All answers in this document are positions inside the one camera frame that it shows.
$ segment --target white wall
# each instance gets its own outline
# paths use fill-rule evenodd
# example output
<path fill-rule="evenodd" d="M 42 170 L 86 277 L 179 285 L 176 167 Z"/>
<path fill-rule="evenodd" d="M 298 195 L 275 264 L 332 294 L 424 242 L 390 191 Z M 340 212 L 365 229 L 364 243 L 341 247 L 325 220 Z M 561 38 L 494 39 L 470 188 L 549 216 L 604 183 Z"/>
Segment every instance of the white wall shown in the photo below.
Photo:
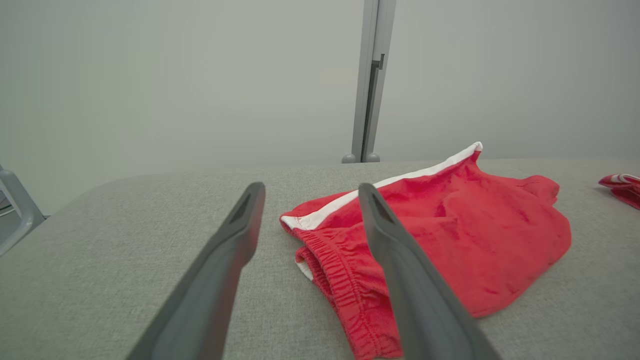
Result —
<path fill-rule="evenodd" d="M 385 62 L 382 161 L 640 158 L 640 1 L 400 0 Z"/>
<path fill-rule="evenodd" d="M 340 163 L 363 0 L 2 0 L 0 163 L 52 213 L 112 179 Z"/>

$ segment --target red shorts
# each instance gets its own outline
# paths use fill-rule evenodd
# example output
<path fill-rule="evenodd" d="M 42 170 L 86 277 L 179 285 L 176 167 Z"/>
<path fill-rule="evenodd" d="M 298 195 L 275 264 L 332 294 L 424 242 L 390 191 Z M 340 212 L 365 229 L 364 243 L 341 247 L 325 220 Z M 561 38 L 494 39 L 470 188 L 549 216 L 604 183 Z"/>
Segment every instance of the red shorts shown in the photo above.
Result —
<path fill-rule="evenodd" d="M 569 221 L 552 206 L 558 185 L 542 176 L 485 174 L 476 164 L 481 150 L 475 143 L 434 167 L 374 184 L 476 317 L 512 303 L 571 245 Z M 312 200 L 280 220 L 305 244 L 296 262 L 329 300 L 356 359 L 401 357 L 357 196 L 355 190 Z"/>

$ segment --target red fabric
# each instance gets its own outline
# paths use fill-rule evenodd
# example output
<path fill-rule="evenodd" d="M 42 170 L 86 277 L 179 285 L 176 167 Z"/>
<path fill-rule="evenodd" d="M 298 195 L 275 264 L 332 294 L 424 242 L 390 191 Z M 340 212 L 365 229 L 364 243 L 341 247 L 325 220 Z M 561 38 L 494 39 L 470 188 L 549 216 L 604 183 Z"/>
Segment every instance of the red fabric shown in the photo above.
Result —
<path fill-rule="evenodd" d="M 611 188 L 611 193 L 618 200 L 640 210 L 640 181 L 637 177 L 626 174 L 608 175 L 600 179 L 598 184 Z"/>
<path fill-rule="evenodd" d="M 569 222 L 553 208 L 558 185 L 542 176 L 485 174 L 479 151 L 432 175 L 378 190 L 473 316 L 494 313 L 520 296 L 569 249 Z M 302 217 L 336 194 L 299 205 Z M 358 200 L 313 230 L 283 227 L 305 244 L 313 283 L 338 314 L 357 360 L 400 357 L 402 350 L 382 268 L 371 256 Z"/>

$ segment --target red garment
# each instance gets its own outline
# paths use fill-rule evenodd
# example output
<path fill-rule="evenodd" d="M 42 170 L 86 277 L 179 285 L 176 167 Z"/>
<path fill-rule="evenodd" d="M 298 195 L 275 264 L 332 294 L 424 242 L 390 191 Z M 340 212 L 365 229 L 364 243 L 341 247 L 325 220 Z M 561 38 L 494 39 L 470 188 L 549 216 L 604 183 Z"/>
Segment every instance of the red garment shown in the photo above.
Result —
<path fill-rule="evenodd" d="M 613 196 L 640 210 L 640 177 L 629 174 L 608 175 L 598 184 L 611 188 Z"/>
<path fill-rule="evenodd" d="M 375 185 L 473 316 L 520 296 L 569 249 L 558 185 L 485 174 L 482 144 Z M 329 300 L 357 360 L 402 350 L 382 268 L 371 256 L 357 190 L 312 200 L 281 218 L 305 244 L 296 262 Z"/>

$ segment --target metal bracket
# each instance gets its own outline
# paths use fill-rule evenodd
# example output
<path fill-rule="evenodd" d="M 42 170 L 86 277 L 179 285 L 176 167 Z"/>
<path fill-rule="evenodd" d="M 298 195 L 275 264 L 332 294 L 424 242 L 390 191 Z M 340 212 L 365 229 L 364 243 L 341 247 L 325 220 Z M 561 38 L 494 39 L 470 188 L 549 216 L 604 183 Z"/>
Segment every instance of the metal bracket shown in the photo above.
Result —
<path fill-rule="evenodd" d="M 395 12 L 396 0 L 365 2 L 353 141 L 342 163 L 380 161 L 373 147 Z"/>

